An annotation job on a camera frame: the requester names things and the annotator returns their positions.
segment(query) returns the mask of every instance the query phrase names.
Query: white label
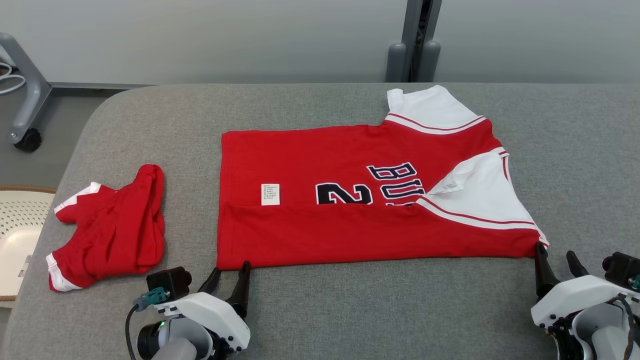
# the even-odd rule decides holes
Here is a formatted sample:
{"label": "white label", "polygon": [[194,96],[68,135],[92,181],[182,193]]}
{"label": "white label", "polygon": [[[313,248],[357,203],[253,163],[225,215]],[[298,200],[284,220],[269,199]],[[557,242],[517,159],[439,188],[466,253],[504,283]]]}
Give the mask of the white label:
{"label": "white label", "polygon": [[27,255],[27,259],[24,261],[24,264],[22,265],[22,268],[20,269],[20,272],[18,273],[18,277],[23,277],[24,276],[24,272],[27,271],[27,268],[29,267],[29,263],[31,262],[31,255]]}
{"label": "white label", "polygon": [[280,184],[262,184],[262,205],[280,205]]}

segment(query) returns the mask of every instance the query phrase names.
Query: gray floor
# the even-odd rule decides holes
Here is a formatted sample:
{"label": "gray floor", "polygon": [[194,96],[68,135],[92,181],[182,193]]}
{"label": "gray floor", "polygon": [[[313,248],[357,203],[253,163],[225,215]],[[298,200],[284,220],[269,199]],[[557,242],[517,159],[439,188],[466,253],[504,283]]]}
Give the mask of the gray floor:
{"label": "gray floor", "polygon": [[[0,185],[33,185],[57,188],[93,111],[116,90],[56,89],[47,99],[33,127],[42,134],[42,145],[27,154],[6,141],[9,125],[22,105],[25,89],[0,96]],[[0,348],[10,310],[0,307]]]}

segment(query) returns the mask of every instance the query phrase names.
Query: gray padded table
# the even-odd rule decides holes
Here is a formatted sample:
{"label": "gray padded table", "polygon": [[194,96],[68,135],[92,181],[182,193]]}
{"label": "gray padded table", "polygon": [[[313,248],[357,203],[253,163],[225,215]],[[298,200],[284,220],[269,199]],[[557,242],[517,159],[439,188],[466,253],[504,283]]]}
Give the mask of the gray padded table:
{"label": "gray padded table", "polygon": [[[97,181],[119,188],[138,167],[166,176],[166,253],[192,290],[216,260],[220,134],[378,124],[386,91],[428,84],[170,85],[107,100],[87,123],[54,204]],[[592,274],[614,251],[640,256],[640,86],[443,84],[493,120],[516,192],[570,276],[574,250]],[[54,293],[44,257],[75,227],[49,213],[5,338],[7,360],[125,359],[124,320],[145,278]],[[236,273],[217,295],[231,294]],[[249,349],[236,359],[555,359],[531,320],[532,259],[414,259],[261,268],[252,272]],[[132,333],[160,319],[151,309]]]}

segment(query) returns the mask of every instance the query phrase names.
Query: cable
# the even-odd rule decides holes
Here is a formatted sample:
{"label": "cable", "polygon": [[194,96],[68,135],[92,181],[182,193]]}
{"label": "cable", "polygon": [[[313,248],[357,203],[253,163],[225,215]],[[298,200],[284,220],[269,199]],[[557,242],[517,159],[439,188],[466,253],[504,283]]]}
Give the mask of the cable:
{"label": "cable", "polygon": [[607,304],[614,305],[613,303],[616,301],[620,301],[620,303],[622,304],[622,306],[625,308],[625,311],[627,312],[627,321],[629,324],[629,333],[627,334],[627,347],[625,348],[625,355],[622,357],[624,360],[629,360],[631,359],[631,351],[634,349],[634,313],[631,310],[631,306],[629,305],[629,303],[625,300],[625,295],[619,294],[617,297],[614,297],[613,299],[607,301]]}
{"label": "cable", "polygon": [[18,85],[15,85],[12,88],[8,88],[6,90],[0,90],[0,95],[5,95],[5,94],[9,94],[10,92],[14,92],[14,91],[18,90],[19,88],[21,88],[27,82],[24,79],[24,76],[18,75],[18,74],[12,74],[13,67],[11,65],[3,63],[3,62],[0,62],[0,66],[6,67],[8,69],[8,72],[5,75],[0,75],[0,81],[6,80],[6,79],[21,79],[22,80]]}
{"label": "cable", "polygon": [[136,354],[133,352],[133,346],[131,346],[131,334],[129,334],[129,323],[131,322],[131,315],[138,309],[138,304],[133,305],[131,310],[129,310],[129,314],[127,314],[127,319],[124,322],[124,335],[127,337],[127,349],[129,350],[129,356],[131,360],[136,360]]}

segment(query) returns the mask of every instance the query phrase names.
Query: white sleeve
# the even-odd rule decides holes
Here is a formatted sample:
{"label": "white sleeve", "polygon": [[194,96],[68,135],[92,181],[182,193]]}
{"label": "white sleeve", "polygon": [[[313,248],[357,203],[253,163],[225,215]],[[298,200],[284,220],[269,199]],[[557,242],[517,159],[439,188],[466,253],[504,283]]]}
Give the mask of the white sleeve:
{"label": "white sleeve", "polygon": [[389,90],[387,100],[389,114],[385,120],[423,133],[455,133],[484,120],[440,85],[410,94],[401,89]]}
{"label": "white sleeve", "polygon": [[548,245],[513,190],[508,156],[497,149],[462,161],[416,203],[442,218],[471,226],[535,229]]}

